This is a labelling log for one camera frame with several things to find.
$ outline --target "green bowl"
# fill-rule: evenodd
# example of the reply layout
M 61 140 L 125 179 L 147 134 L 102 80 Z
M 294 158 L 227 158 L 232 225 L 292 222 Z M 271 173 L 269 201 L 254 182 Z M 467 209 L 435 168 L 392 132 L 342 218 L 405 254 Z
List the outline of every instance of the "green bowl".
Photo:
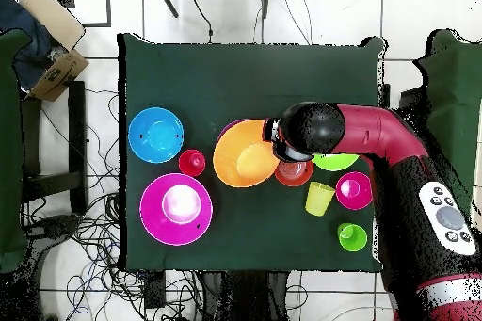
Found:
M 337 153 L 328 155 L 315 155 L 313 162 L 323 170 L 338 171 L 349 168 L 358 159 L 351 153 Z

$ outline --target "yellow cup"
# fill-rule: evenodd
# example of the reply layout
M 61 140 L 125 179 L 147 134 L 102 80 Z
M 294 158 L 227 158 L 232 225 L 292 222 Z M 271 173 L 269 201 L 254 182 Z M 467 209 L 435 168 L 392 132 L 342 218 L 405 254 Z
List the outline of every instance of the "yellow cup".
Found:
M 334 188 L 329 185 L 311 182 L 305 204 L 306 211 L 313 216 L 323 216 L 334 194 Z

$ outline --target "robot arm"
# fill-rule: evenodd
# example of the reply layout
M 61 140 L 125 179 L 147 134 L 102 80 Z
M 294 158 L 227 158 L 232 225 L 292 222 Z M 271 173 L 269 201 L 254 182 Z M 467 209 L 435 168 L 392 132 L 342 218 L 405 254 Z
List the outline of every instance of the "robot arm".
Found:
M 420 138 L 394 112 L 300 103 L 265 121 L 263 139 L 285 162 L 315 153 L 369 159 L 378 258 L 395 316 L 408 321 L 482 321 L 482 266 L 450 190 Z
M 395 113 L 378 107 L 302 103 L 282 118 L 265 121 L 264 140 L 283 161 L 310 160 L 313 153 L 374 154 L 394 165 L 428 156 L 420 139 Z

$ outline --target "black bag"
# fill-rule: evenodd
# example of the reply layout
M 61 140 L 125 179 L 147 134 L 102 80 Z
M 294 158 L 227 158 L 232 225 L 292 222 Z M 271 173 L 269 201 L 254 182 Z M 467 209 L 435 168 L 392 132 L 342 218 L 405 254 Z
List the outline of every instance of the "black bag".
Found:
M 13 60 L 20 85 L 32 89 L 53 62 L 48 58 L 52 47 L 59 45 L 48 30 L 16 0 L 0 0 L 0 31 L 21 29 L 32 42 Z

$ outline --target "green cup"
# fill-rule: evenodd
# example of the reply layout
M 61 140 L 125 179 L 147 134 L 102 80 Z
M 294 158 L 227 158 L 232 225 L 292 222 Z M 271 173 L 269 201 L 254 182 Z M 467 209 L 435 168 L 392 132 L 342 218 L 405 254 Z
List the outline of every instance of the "green cup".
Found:
M 338 226 L 340 245 L 348 252 L 357 252 L 364 248 L 368 236 L 363 227 L 353 223 L 343 223 Z

